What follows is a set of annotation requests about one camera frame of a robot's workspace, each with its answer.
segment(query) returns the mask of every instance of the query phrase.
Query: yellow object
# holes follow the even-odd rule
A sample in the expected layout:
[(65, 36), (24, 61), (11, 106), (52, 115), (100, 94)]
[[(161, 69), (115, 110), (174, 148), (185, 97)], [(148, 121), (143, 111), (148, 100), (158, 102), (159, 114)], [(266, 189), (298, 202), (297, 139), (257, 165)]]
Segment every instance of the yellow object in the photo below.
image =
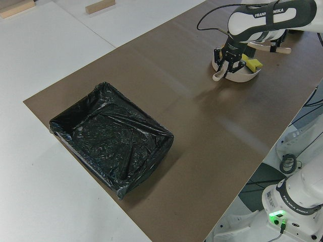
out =
[(246, 62), (246, 66), (255, 73), (257, 71), (257, 68), (261, 68), (263, 65), (258, 61), (257, 59), (249, 59), (248, 56), (245, 54), (242, 54), (242, 59)]

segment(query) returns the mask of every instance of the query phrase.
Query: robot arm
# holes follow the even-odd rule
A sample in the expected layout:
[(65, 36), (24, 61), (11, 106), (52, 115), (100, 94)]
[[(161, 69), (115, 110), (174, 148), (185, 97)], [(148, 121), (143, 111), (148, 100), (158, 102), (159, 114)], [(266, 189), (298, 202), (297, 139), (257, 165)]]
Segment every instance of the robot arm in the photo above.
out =
[[(228, 39), (215, 49), (217, 73), (235, 73), (245, 66), (241, 60), (247, 44), (277, 40), (286, 29), (323, 32), (323, 0), (278, 0), (268, 4), (242, 5), (228, 21)], [(276, 52), (277, 46), (271, 48)]]

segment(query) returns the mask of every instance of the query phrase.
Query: black plastic liner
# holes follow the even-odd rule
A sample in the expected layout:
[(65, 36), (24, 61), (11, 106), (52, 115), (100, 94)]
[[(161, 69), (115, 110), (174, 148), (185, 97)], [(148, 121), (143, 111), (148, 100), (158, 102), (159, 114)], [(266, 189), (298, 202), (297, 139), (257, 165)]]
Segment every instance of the black plastic liner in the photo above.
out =
[(119, 199), (152, 174), (174, 139), (109, 83), (50, 120), (49, 130)]

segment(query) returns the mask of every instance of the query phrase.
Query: brown table surface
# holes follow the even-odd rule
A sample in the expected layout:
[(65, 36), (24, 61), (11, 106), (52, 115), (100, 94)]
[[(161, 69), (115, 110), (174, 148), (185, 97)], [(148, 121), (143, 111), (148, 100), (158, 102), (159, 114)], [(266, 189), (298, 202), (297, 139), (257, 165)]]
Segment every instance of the brown table surface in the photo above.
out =
[[(290, 55), (258, 52), (264, 67), (250, 82), (212, 81), (226, 36), (196, 23), (233, 2), (206, 1), (25, 101), (48, 127), (107, 81), (174, 133), (165, 160), (122, 201), (102, 185), (153, 242), (203, 241), (323, 77), (316, 34), (296, 33), (284, 44)], [(202, 27), (226, 28), (232, 10)]]

